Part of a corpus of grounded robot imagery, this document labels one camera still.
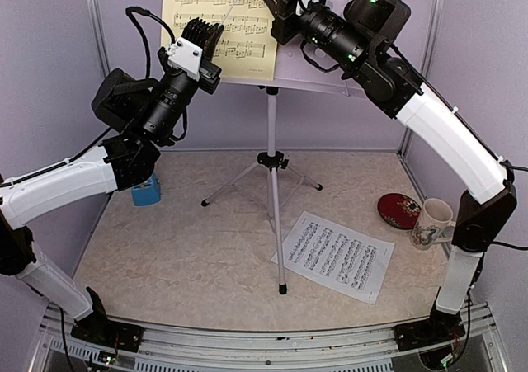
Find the blue object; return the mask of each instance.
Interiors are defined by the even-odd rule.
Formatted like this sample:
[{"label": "blue object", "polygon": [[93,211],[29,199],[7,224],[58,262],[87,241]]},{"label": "blue object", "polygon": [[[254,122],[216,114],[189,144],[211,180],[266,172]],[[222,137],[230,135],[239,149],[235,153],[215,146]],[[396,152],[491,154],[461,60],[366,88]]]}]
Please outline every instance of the blue object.
[{"label": "blue object", "polygon": [[162,199],[162,187],[159,184],[158,176],[153,173],[150,178],[141,185],[132,188],[132,198],[134,205],[153,205]]}]

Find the coaster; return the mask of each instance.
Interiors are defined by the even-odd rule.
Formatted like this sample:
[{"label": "coaster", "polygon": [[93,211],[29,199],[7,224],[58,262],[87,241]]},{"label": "coaster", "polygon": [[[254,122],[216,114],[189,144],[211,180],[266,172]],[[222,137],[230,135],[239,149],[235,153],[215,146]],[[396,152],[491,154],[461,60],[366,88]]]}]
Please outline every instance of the coaster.
[{"label": "coaster", "polygon": [[379,215],[396,229],[414,228],[420,211],[422,208],[415,200],[401,193],[388,193],[378,200]]}]

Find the white wall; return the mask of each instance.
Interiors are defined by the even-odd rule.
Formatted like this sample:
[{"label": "white wall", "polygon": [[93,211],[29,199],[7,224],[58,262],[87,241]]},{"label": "white wall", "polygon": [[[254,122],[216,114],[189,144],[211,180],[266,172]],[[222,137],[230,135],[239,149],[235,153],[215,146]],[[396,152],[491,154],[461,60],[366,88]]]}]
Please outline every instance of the white wall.
[{"label": "white wall", "polygon": [[[432,0],[404,0],[413,10],[398,44],[419,67],[425,49]],[[111,67],[142,78],[144,50],[137,30],[125,16],[131,5],[160,13],[162,0],[99,0]],[[161,70],[155,52],[160,27],[140,18],[150,41],[153,75]],[[299,71],[306,69],[298,63]],[[399,147],[403,127],[365,98],[281,90],[278,102],[279,148],[391,149]],[[266,94],[256,87],[221,84],[213,96],[197,93],[189,106],[189,133],[176,148],[237,149],[266,145]]]},{"label": "white wall", "polygon": [[[90,108],[101,75],[85,0],[0,0],[0,30],[0,172],[12,177],[73,156],[102,132]],[[29,225],[68,273],[103,200],[82,200]],[[46,304],[0,276],[0,370],[27,370]]]},{"label": "white wall", "polygon": [[[445,0],[441,32],[430,76],[498,154],[528,165],[528,1]],[[454,208],[464,186],[424,144],[415,139],[408,161],[429,196]],[[516,174],[519,206],[499,234],[528,244],[528,174]],[[528,253],[491,246],[475,295],[490,303],[513,370],[528,365]]]}]

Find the black and white robotic arm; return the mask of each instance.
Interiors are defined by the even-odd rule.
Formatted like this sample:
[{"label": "black and white robotic arm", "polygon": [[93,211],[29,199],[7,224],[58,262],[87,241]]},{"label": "black and white robotic arm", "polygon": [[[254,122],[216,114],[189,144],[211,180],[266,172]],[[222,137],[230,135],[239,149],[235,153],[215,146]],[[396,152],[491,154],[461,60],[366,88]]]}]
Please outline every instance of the black and white robotic arm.
[{"label": "black and white robotic arm", "polygon": [[[155,17],[139,7],[127,9],[129,17],[132,13]],[[147,181],[160,156],[156,146],[173,145],[185,135],[186,107],[196,91],[212,94],[219,84],[221,69],[211,60],[222,31],[194,19],[177,40],[171,32],[171,45],[158,52],[165,72],[160,81],[136,81],[120,69],[112,71],[92,108],[118,135],[99,144],[101,136],[79,155],[38,172],[0,178],[0,274],[14,275],[56,303],[75,320],[75,337],[109,347],[119,337],[119,348],[137,351],[142,330],[110,321],[97,294],[61,271],[26,225],[74,201]],[[172,131],[180,118],[184,134],[177,138]]]},{"label": "black and white robotic arm", "polygon": [[[285,45],[300,35],[301,49],[317,45],[337,64],[322,68],[303,51],[306,61],[323,72],[340,68],[343,80],[358,82],[376,106],[424,139],[467,186],[460,199],[447,273],[431,316],[425,325],[404,324],[397,329],[397,337],[404,337],[398,342],[400,350],[451,339],[450,328],[459,325],[459,311],[482,269],[483,254],[516,208],[512,170],[394,46],[411,14],[401,0],[353,0],[343,17],[324,6],[325,0],[264,2],[275,18],[271,35],[279,43]],[[400,57],[390,56],[389,48]]]}]

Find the sheet music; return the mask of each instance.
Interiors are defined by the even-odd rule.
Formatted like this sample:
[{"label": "sheet music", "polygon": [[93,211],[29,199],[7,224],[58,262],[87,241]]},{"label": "sheet music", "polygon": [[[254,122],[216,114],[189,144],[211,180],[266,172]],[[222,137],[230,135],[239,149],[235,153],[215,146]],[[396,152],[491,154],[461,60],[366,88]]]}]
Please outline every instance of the sheet music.
[{"label": "sheet music", "polygon": [[[234,0],[163,0],[163,20],[178,37],[187,22],[200,17],[220,23]],[[271,37],[271,15],[262,0],[238,0],[224,23],[224,33],[213,63],[225,78],[273,79],[276,41]],[[162,44],[169,38],[162,32]]]},{"label": "sheet music", "polygon": [[[378,298],[394,249],[306,211],[282,247],[291,271],[368,304]],[[277,254],[271,260],[277,263]]]}]

